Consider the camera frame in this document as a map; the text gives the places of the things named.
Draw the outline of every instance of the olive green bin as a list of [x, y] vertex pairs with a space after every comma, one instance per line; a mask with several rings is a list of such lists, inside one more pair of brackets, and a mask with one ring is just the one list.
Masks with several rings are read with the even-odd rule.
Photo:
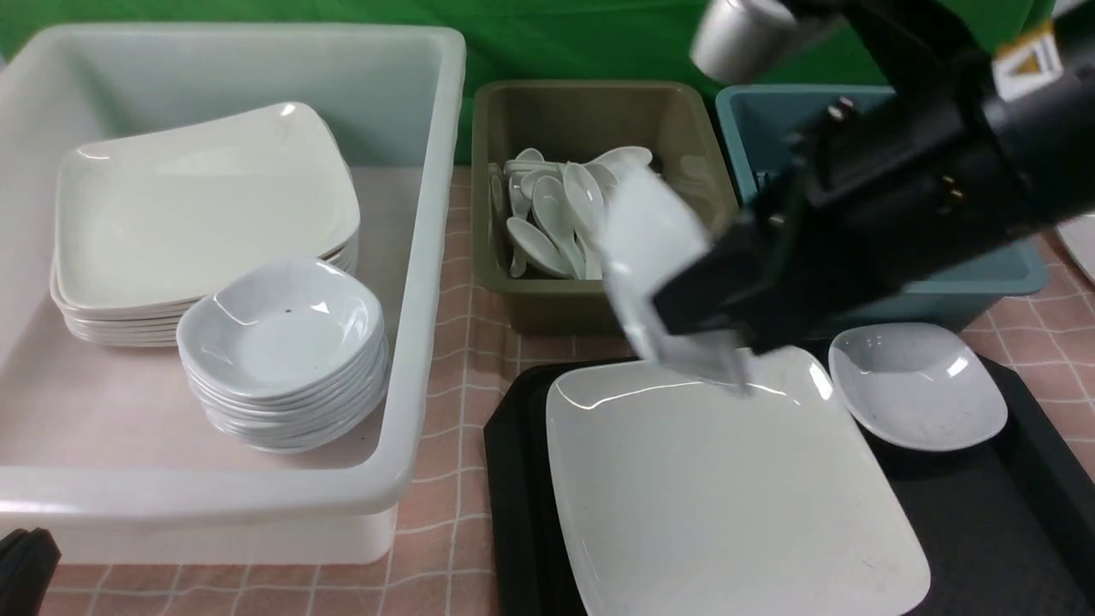
[[620, 326], [600, 280], [509, 277], [508, 206], [491, 205], [488, 163], [525, 148], [548, 160], [588, 161], [645, 146], [666, 182], [713, 233], [738, 209], [734, 185], [700, 94], [658, 81], [499, 81], [475, 94], [472, 124], [472, 259], [477, 281], [502, 295], [523, 335], [612, 335]]

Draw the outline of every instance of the teal plastic bin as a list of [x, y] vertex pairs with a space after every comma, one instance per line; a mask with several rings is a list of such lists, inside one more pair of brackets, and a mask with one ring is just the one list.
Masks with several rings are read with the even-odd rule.
[[[736, 85], [718, 93], [715, 109], [730, 174], [744, 207], [759, 186], [791, 160], [785, 136], [837, 96], [869, 108], [894, 93], [863, 85]], [[1033, 242], [1022, 241], [913, 282], [895, 297], [827, 324], [818, 335], [894, 322], [924, 322], [960, 332], [1001, 297], [1031, 294], [1048, 280]]]

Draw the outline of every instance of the white plastic bin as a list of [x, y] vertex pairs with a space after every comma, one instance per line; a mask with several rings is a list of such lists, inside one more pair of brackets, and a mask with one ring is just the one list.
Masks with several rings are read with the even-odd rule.
[[[70, 561], [388, 549], [425, 409], [464, 58], [452, 30], [349, 24], [61, 26], [12, 58], [0, 73], [0, 535], [49, 528]], [[359, 277], [394, 351], [383, 414], [339, 446], [278, 457], [204, 425], [173, 350], [66, 336], [47, 283], [67, 150], [284, 101], [314, 107], [353, 168]], [[326, 535], [310, 537], [316, 526]]]

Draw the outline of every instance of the yellow warning label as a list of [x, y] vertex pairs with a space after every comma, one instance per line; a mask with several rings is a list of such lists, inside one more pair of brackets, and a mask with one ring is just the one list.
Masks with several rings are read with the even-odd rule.
[[1007, 102], [1049, 85], [1063, 73], [1052, 22], [1001, 47], [992, 62], [996, 94]]
[[1012, 70], [1012, 75], [1038, 74], [1039, 72], [1041, 72], [1041, 65], [1038, 63], [1038, 56], [1027, 54], [1027, 59], [1023, 60], [1023, 63]]

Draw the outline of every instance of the green backdrop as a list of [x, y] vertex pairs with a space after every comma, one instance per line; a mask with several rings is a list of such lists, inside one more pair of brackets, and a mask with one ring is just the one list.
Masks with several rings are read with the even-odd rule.
[[[988, 46], [1045, 19], [1051, 0], [944, 0]], [[499, 79], [668, 79], [713, 96], [719, 85], [688, 59], [705, 0], [0, 0], [9, 58], [38, 30], [85, 21], [280, 21], [430, 24], [468, 40], [458, 160], [466, 162], [471, 97]], [[879, 82], [866, 51], [841, 32], [792, 58], [768, 82]]]

